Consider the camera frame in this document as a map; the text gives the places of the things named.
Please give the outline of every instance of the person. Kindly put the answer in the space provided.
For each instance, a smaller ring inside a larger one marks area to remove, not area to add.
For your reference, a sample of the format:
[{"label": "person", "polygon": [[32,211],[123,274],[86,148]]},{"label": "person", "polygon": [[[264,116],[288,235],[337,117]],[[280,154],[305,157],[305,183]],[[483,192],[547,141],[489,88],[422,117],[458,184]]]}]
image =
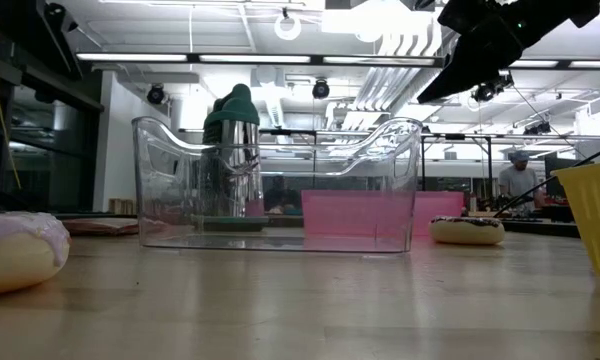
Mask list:
[{"label": "person", "polygon": [[299,209],[300,202],[299,193],[287,189],[282,176],[274,177],[273,186],[264,193],[264,210],[267,212],[276,208],[279,212],[284,212],[286,209]]},{"label": "person", "polygon": [[[498,178],[500,184],[500,194],[514,198],[524,194],[532,187],[538,185],[538,176],[533,169],[527,168],[529,163],[529,154],[518,150],[511,156],[512,166],[502,170]],[[534,211],[536,207],[544,206],[542,192],[537,189],[533,196],[520,200],[523,202],[521,206],[528,212]]]}]

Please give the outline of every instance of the pink box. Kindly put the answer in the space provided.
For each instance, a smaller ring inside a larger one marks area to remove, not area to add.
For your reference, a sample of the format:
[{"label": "pink box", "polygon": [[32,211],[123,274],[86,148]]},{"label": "pink box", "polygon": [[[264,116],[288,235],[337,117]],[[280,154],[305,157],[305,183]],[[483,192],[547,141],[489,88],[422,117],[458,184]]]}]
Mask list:
[{"label": "pink box", "polygon": [[413,219],[413,236],[429,236],[429,222],[435,216],[460,216],[464,193],[459,191],[418,191]]},{"label": "pink box", "polygon": [[[303,190],[305,234],[307,238],[349,237],[351,245],[353,239],[356,242],[364,238],[392,239],[393,247],[404,248],[412,224],[413,235],[426,236],[429,221],[434,216],[460,216],[464,195],[461,192],[417,192],[414,216],[412,201],[413,195],[407,192]],[[373,250],[370,246],[363,247],[359,250]]]}]

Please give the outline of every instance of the white frosted donut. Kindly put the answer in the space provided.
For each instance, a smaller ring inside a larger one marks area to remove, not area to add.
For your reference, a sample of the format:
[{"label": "white frosted donut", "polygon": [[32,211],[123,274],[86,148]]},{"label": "white frosted donut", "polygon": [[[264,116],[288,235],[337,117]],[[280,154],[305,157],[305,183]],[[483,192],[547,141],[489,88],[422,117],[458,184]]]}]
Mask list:
[{"label": "white frosted donut", "polygon": [[49,214],[0,214],[0,293],[53,277],[67,260],[69,241]]},{"label": "white frosted donut", "polygon": [[429,224],[429,234],[439,243],[495,245],[504,240],[504,226],[497,219],[437,216]]}]

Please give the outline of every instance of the wooden table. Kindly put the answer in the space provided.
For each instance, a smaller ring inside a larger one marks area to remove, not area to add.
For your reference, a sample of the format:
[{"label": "wooden table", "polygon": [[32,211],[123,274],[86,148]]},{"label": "wooden table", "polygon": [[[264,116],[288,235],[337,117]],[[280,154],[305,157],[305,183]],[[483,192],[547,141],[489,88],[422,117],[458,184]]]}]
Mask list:
[{"label": "wooden table", "polygon": [[406,255],[141,249],[76,238],[65,268],[0,296],[0,360],[600,359],[580,241]]}]

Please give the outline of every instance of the yellow container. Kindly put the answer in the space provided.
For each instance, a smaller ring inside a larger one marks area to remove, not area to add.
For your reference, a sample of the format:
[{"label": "yellow container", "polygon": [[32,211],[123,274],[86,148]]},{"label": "yellow container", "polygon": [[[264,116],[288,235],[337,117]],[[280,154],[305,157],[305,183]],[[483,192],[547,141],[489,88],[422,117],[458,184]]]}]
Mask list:
[{"label": "yellow container", "polygon": [[556,170],[593,269],[600,276],[600,164]]}]

